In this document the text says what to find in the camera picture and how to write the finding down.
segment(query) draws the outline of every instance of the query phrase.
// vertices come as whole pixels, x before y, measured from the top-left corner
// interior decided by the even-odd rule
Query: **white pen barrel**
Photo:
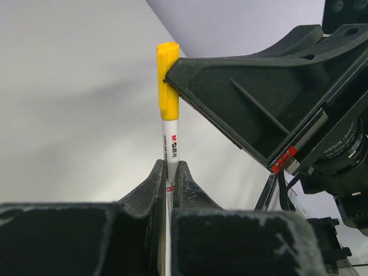
[[[174,184],[179,163],[178,120],[162,121],[164,159],[168,184]]]

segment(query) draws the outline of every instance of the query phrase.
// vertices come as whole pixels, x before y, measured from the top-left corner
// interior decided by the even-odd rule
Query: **red label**
[[[285,152],[282,157],[280,159],[277,160],[277,165],[273,165],[272,168],[271,168],[271,171],[274,172],[275,174],[278,174],[281,170],[282,170],[282,167],[281,167],[281,164],[282,162],[288,157],[288,156],[291,156],[293,157],[295,154],[297,154],[297,150],[296,148],[294,148],[293,146],[291,146],[287,152]]]

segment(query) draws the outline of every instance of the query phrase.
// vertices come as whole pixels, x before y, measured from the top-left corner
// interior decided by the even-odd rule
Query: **black plastic housing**
[[[211,208],[172,217],[172,276],[327,276],[314,231],[296,214]]]
[[[345,225],[359,229],[363,235],[368,236],[368,196],[335,198],[341,218]]]
[[[181,58],[166,81],[265,167],[304,140],[296,159],[307,170],[368,106],[368,25],[322,35],[318,25],[298,26],[254,55]]]
[[[333,33],[344,24],[368,23],[367,0],[325,0],[323,31]]]
[[[351,251],[348,247],[341,247],[336,237],[338,233],[335,226],[340,224],[339,220],[325,217],[310,218],[307,221],[313,227],[328,273],[339,275],[339,269],[351,267],[347,260]]]
[[[0,205],[0,275],[158,276],[165,172],[118,203]]]

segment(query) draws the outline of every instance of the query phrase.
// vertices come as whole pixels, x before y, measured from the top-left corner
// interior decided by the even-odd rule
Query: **yellow marker cap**
[[[159,82],[159,107],[161,118],[173,121],[179,118],[179,94],[164,83],[167,71],[179,59],[179,44],[167,42],[157,46],[157,77]]]

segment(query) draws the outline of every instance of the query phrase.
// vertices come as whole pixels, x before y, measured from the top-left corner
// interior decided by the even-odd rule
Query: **m&g logo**
[[[171,146],[172,146],[172,158],[177,158],[178,157],[178,149],[177,149],[177,136],[176,135],[172,135],[171,136]]]

